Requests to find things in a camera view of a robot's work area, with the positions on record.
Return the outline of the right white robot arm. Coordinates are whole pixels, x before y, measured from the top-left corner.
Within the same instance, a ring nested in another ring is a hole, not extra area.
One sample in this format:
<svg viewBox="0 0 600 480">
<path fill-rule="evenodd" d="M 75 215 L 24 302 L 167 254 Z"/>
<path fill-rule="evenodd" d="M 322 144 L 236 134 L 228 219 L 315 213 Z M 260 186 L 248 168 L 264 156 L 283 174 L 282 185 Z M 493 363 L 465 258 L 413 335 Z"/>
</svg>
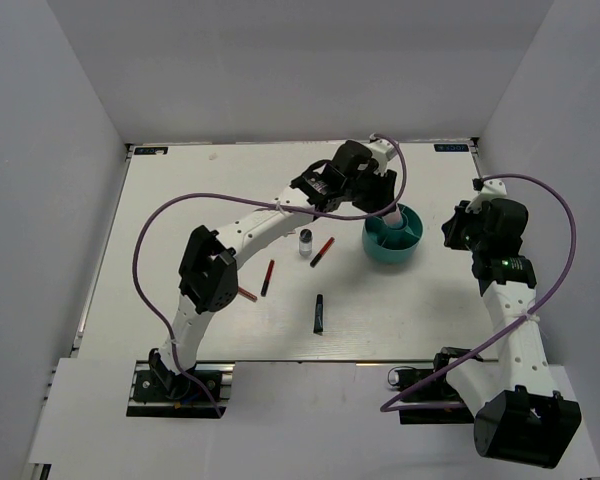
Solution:
<svg viewBox="0 0 600 480">
<path fill-rule="evenodd" d="M 520 253 L 528 217 L 513 200 L 464 200 L 443 224 L 445 247 L 471 253 L 480 296 L 501 337 L 492 344 L 496 372 L 472 357 L 435 369 L 431 384 L 443 398 L 460 395 L 474 418 L 480 456 L 553 469 L 582 415 L 578 403 L 559 391 L 531 314 L 537 281 L 531 261 Z"/>
</svg>

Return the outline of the black mascara tube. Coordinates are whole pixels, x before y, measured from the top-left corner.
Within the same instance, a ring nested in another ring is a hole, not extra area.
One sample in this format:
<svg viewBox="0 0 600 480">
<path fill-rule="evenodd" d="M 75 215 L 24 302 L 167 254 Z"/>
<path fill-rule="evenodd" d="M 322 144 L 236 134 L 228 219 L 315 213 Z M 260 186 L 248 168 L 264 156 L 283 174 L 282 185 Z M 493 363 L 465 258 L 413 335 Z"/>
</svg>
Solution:
<svg viewBox="0 0 600 480">
<path fill-rule="evenodd" d="M 324 331 L 324 297 L 322 294 L 316 296 L 314 311 L 313 333 L 321 335 Z"/>
</svg>

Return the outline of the small black cap jar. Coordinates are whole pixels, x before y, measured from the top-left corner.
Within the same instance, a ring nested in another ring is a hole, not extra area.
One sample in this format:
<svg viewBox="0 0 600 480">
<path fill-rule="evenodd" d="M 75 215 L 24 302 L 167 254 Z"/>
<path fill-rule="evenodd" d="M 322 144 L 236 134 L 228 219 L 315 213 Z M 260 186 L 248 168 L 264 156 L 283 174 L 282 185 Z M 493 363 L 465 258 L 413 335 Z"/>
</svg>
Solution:
<svg viewBox="0 0 600 480">
<path fill-rule="evenodd" d="M 299 233 L 298 251 L 303 258 L 311 256 L 313 250 L 313 233 L 310 229 L 302 229 Z"/>
</svg>

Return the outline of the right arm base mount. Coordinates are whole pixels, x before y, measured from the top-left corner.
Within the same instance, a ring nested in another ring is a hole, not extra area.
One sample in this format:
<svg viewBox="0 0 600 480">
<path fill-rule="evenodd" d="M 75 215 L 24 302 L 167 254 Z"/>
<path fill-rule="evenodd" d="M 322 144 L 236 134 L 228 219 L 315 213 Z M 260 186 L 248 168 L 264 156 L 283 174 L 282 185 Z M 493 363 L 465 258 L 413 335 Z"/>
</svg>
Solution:
<svg viewBox="0 0 600 480">
<path fill-rule="evenodd" d="M 435 355 L 432 368 L 394 367 L 387 374 L 389 388 L 402 392 L 468 352 L 468 349 L 443 347 Z M 446 382 L 445 377 L 436 379 L 419 389 L 402 400 L 402 403 L 404 405 L 415 404 L 417 409 L 401 410 L 399 412 L 401 425 L 463 425 L 474 423 L 474 417 L 469 409 L 463 405 L 460 395 Z"/>
</svg>

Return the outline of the teal round organizer cup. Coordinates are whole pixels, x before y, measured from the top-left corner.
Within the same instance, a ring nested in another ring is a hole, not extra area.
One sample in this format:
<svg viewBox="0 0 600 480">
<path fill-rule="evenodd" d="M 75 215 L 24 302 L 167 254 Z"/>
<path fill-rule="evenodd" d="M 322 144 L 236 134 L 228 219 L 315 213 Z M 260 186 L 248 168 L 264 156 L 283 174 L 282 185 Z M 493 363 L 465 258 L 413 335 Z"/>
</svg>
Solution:
<svg viewBox="0 0 600 480">
<path fill-rule="evenodd" d="M 410 207 L 399 204 L 401 223 L 387 225 L 382 217 L 368 218 L 362 230 L 366 255 L 381 264 L 405 263 L 417 249 L 423 236 L 423 223 Z"/>
</svg>

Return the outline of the white cap toner bottle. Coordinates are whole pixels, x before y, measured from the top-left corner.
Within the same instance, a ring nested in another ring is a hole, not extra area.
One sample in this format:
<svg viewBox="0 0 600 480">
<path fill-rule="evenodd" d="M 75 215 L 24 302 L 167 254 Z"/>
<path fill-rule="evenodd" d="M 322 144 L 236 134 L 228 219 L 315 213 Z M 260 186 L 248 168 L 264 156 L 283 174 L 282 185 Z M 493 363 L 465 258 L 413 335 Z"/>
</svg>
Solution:
<svg viewBox="0 0 600 480">
<path fill-rule="evenodd" d="M 402 229 L 404 225 L 404 220 L 402 217 L 402 213 L 399 208 L 396 208 L 392 212 L 385 214 L 382 217 L 385 225 L 391 229 Z"/>
</svg>

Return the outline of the red lip gloss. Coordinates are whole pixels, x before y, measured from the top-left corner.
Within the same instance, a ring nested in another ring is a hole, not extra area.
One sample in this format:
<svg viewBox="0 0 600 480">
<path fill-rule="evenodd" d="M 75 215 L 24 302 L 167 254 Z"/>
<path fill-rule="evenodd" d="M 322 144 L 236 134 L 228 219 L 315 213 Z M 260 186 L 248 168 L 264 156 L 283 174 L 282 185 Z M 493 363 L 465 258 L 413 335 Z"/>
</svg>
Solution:
<svg viewBox="0 0 600 480">
<path fill-rule="evenodd" d="M 331 246 L 334 244 L 335 238 L 330 237 L 326 243 L 321 247 L 318 253 L 314 256 L 314 258 L 310 262 L 310 267 L 315 268 L 318 263 L 323 259 L 324 255 L 328 252 Z"/>
<path fill-rule="evenodd" d="M 271 259 L 268 263 L 267 270 L 266 270 L 264 280 L 262 283 L 262 287 L 261 287 L 261 291 L 260 291 L 261 297 L 266 297 L 266 295 L 268 293 L 274 266 L 275 266 L 275 260 Z"/>
<path fill-rule="evenodd" d="M 250 300 L 251 302 L 256 302 L 256 301 L 258 300 L 258 297 L 257 297 L 256 295 L 252 294 L 251 292 L 249 292 L 249 291 L 247 291 L 247 290 L 245 290 L 245 289 L 243 289 L 243 288 L 239 288 L 239 289 L 238 289 L 238 293 L 239 293 L 239 294 L 240 294 L 242 297 L 244 297 L 244 298 L 246 298 L 246 299 Z"/>
</svg>

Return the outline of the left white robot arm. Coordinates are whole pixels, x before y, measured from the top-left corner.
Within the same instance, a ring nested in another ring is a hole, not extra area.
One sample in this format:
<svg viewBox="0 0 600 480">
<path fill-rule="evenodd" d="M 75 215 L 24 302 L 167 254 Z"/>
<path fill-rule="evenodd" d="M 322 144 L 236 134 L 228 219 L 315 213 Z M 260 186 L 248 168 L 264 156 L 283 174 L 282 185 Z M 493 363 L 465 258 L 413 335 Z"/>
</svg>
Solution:
<svg viewBox="0 0 600 480">
<path fill-rule="evenodd" d="M 191 374 L 214 314 L 238 294 L 238 272 L 259 251 L 292 230 L 319 218 L 337 220 L 345 203 L 358 209 L 355 220 L 394 212 L 406 176 L 388 169 L 403 156 L 399 145 L 379 134 L 366 143 L 348 140 L 327 160 L 307 167 L 270 203 L 216 230 L 205 226 L 190 235 L 178 270 L 181 305 L 169 322 L 168 338 L 149 356 L 158 371 L 157 387 L 179 399 L 191 387 Z"/>
</svg>

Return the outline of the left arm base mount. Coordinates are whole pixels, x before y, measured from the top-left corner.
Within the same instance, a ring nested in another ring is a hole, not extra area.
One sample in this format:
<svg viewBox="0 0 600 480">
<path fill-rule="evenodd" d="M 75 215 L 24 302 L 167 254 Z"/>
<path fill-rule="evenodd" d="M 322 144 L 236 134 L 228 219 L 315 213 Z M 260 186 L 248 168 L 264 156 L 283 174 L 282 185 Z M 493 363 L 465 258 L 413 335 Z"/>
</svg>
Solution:
<svg viewBox="0 0 600 480">
<path fill-rule="evenodd" d="M 168 371 L 156 349 L 137 361 L 126 408 L 132 418 L 220 419 L 231 395 L 232 364 L 198 363 L 187 373 Z"/>
</svg>

